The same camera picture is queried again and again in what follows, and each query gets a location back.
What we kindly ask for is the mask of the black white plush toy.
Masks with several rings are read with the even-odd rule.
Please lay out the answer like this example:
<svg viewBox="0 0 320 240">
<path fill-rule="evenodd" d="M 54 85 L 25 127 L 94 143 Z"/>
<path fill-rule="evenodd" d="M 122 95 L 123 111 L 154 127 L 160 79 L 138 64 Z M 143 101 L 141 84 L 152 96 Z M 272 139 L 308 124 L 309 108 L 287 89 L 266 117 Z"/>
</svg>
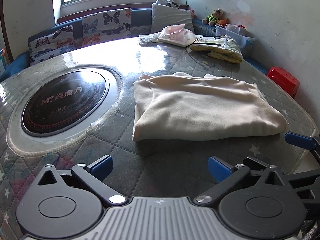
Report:
<svg viewBox="0 0 320 240">
<path fill-rule="evenodd" d="M 174 0 L 157 0 L 156 4 L 166 5 L 175 8 L 178 8 L 180 6 L 180 4 L 176 3 Z"/>
</svg>

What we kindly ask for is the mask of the blue sofa bench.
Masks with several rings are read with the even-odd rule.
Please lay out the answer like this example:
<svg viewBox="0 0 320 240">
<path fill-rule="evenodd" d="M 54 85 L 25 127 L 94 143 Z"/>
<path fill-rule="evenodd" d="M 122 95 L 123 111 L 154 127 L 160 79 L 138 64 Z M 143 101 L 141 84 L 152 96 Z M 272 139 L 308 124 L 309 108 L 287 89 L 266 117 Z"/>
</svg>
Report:
<svg viewBox="0 0 320 240">
<path fill-rule="evenodd" d="M 195 34 L 204 36 L 223 36 L 226 33 L 226 29 L 222 27 L 211 27 L 203 24 L 200 20 L 192 20 Z M 51 33 L 55 33 L 61 28 L 67 26 L 73 27 L 74 45 L 77 49 L 81 47 L 82 42 L 82 19 L 76 18 L 70 21 L 60 23 L 50 29 L 42 31 L 30 38 L 28 43 L 40 39 L 42 36 L 48 36 Z M 131 37 L 137 37 L 139 35 L 151 33 L 151 9 L 150 8 L 138 8 L 131 10 Z M 247 62 L 257 68 L 259 71 L 268 74 L 268 68 L 251 57 L 244 58 Z M 35 60 L 31 58 L 31 51 L 22 53 L 11 64 L 7 65 L 6 70 L 1 74 L 1 81 L 11 77 L 14 74 L 28 68 Z"/>
</svg>

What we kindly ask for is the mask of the yellow patterned folded cloth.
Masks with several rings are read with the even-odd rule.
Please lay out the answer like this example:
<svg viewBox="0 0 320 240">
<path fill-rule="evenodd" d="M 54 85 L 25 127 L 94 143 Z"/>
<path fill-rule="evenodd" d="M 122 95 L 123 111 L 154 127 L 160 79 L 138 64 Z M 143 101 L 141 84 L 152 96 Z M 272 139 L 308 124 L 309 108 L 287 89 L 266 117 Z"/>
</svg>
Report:
<svg viewBox="0 0 320 240">
<path fill-rule="evenodd" d="M 190 45 L 192 51 L 205 51 L 209 57 L 240 64 L 243 56 L 236 40 L 225 35 L 220 38 L 203 36 Z"/>
</svg>

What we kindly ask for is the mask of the grey quilted star table cover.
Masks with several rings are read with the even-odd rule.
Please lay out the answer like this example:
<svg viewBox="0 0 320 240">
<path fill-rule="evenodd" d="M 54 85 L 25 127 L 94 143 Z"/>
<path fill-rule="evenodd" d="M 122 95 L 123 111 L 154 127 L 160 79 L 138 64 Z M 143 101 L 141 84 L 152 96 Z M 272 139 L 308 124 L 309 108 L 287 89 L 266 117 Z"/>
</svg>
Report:
<svg viewBox="0 0 320 240">
<path fill-rule="evenodd" d="M 120 98 L 108 119 L 97 129 L 90 127 L 79 139 L 71 139 L 56 152 L 20 157 L 7 145 L 8 131 L 18 118 L 17 107 L 35 90 L 60 73 L 77 67 L 104 65 L 122 77 Z M 143 73 L 191 76 L 228 76 L 254 83 L 268 103 L 287 120 L 288 129 L 318 135 L 310 115 L 278 85 L 247 62 L 232 64 L 206 54 L 188 52 L 167 44 L 140 46 L 137 38 L 111 41 L 75 50 L 31 66 L 1 83 L 1 238 L 20 239 L 16 207 L 46 164 L 68 170 L 77 163 L 91 163 L 112 156 L 114 168 L 105 183 L 126 197 L 195 197 L 215 183 L 207 161 L 215 155 L 237 164 L 247 156 L 293 173 L 307 155 L 289 145 L 282 134 L 269 137 L 227 138 L 216 141 L 132 140 L 135 117 L 133 83 Z"/>
</svg>

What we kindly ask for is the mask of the cream garment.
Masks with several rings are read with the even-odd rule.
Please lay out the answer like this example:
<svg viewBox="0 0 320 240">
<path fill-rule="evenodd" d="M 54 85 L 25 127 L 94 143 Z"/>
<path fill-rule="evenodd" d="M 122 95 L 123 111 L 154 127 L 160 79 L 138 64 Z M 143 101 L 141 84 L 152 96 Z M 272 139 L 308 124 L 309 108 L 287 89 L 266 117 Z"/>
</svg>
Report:
<svg viewBox="0 0 320 240">
<path fill-rule="evenodd" d="M 255 83 L 227 76 L 142 74 L 133 90 L 133 141 L 257 137 L 287 128 L 284 116 L 268 103 Z"/>
</svg>

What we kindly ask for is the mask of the teddy bear green vest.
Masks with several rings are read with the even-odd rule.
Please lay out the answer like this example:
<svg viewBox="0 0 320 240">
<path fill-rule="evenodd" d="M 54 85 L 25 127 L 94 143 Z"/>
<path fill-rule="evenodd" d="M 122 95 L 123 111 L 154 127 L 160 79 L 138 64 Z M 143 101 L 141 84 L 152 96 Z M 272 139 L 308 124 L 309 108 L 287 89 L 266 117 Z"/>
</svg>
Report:
<svg viewBox="0 0 320 240">
<path fill-rule="evenodd" d="M 213 27 L 223 18 L 223 16 L 224 11 L 221 8 L 215 9 L 210 15 L 202 20 L 202 23 Z"/>
</svg>

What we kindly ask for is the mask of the right butterfly print cushion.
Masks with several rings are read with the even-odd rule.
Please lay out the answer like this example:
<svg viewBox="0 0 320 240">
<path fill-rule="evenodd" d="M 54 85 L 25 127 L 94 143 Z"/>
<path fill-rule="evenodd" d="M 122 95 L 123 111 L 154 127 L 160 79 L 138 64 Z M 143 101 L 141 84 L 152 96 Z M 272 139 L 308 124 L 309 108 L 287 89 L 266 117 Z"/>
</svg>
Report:
<svg viewBox="0 0 320 240">
<path fill-rule="evenodd" d="M 82 46 L 131 37 L 131 8 L 103 11 L 82 18 Z"/>
</svg>

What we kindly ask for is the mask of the left butterfly print cushion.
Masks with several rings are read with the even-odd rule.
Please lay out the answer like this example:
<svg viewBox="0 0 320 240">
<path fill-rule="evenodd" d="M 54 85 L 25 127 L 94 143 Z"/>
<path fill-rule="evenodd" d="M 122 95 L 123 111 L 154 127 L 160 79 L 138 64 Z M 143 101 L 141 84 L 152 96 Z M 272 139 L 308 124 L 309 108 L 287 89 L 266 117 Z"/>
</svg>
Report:
<svg viewBox="0 0 320 240">
<path fill-rule="evenodd" d="M 30 66 L 75 50 L 73 27 L 68 25 L 29 42 Z"/>
</svg>

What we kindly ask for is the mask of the orange plush toy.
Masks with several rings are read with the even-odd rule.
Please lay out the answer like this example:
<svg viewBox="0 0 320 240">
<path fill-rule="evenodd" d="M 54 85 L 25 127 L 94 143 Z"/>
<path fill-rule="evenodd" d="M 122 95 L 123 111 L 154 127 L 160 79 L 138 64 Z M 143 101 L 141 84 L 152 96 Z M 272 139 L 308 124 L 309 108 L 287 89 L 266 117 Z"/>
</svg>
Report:
<svg viewBox="0 0 320 240">
<path fill-rule="evenodd" d="M 227 19 L 221 19 L 217 22 L 217 25 L 219 27 L 226 27 L 227 24 L 230 24 L 230 20 L 227 18 Z"/>
</svg>

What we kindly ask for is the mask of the black round induction cooktop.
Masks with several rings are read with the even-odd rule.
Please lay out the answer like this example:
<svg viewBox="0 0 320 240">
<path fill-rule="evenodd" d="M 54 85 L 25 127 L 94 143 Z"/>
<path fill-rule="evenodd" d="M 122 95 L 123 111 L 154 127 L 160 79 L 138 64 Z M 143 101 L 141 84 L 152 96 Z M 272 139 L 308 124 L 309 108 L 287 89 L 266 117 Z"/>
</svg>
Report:
<svg viewBox="0 0 320 240">
<path fill-rule="evenodd" d="M 32 95 L 23 109 L 21 126 L 33 137 L 64 132 L 91 115 L 109 88 L 109 78 L 94 69 L 63 74 Z"/>
</svg>

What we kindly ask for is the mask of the grey plain cushion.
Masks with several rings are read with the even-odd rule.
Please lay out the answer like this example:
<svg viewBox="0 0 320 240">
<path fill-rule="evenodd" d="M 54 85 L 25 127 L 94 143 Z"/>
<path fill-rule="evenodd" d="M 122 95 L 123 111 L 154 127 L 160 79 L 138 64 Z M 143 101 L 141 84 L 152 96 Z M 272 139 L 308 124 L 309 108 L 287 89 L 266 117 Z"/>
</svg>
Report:
<svg viewBox="0 0 320 240">
<path fill-rule="evenodd" d="M 183 24 L 184 27 L 194 32 L 190 11 L 153 3 L 152 5 L 151 33 L 162 31 L 170 25 Z"/>
</svg>

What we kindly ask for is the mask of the butterfly print cushion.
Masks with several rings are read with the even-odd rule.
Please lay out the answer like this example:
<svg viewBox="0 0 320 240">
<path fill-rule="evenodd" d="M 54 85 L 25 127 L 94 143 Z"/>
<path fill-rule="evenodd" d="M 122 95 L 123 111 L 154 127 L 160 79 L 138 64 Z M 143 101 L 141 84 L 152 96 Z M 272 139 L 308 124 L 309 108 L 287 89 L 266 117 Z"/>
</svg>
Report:
<svg viewBox="0 0 320 240">
<path fill-rule="evenodd" d="M 131 37 L 131 8 L 103 11 L 82 18 L 82 46 Z"/>
<path fill-rule="evenodd" d="M 68 25 L 29 42 L 30 66 L 75 50 L 73 27 Z"/>
</svg>

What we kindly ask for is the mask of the pink white plastic package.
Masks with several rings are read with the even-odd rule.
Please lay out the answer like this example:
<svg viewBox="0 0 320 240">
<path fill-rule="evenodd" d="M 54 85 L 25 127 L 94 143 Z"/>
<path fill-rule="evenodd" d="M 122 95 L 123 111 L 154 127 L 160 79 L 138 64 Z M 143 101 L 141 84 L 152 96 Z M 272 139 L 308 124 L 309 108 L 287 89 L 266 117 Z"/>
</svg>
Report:
<svg viewBox="0 0 320 240">
<path fill-rule="evenodd" d="M 139 36 L 139 44 L 141 46 L 146 46 L 151 43 L 166 43 L 185 48 L 196 40 L 197 37 L 195 34 L 189 29 L 186 29 L 183 24 L 170 25 L 154 34 Z"/>
</svg>

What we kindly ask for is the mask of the clear blue storage bin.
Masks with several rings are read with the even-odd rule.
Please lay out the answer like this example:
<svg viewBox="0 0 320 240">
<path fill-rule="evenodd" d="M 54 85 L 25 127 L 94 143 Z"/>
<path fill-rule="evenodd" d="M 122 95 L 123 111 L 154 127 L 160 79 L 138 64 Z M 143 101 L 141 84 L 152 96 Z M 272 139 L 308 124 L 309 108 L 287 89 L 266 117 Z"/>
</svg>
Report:
<svg viewBox="0 0 320 240">
<path fill-rule="evenodd" d="M 251 54 L 252 48 L 257 40 L 253 37 L 246 28 L 242 28 L 237 25 L 226 24 L 226 27 L 216 27 L 216 34 L 217 36 L 225 36 L 228 35 L 229 37 L 236 40 L 237 44 L 240 47 L 241 53 L 248 57 Z"/>
</svg>

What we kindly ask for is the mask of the red plastic stool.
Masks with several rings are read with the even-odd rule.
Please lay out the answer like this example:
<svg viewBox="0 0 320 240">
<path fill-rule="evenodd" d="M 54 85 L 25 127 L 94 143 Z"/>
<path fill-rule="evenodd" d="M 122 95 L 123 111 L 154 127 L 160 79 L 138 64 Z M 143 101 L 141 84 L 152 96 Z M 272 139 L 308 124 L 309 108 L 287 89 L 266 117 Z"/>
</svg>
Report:
<svg viewBox="0 0 320 240">
<path fill-rule="evenodd" d="M 272 67 L 267 76 L 279 85 L 287 94 L 295 98 L 300 87 L 300 81 L 281 67 Z"/>
</svg>

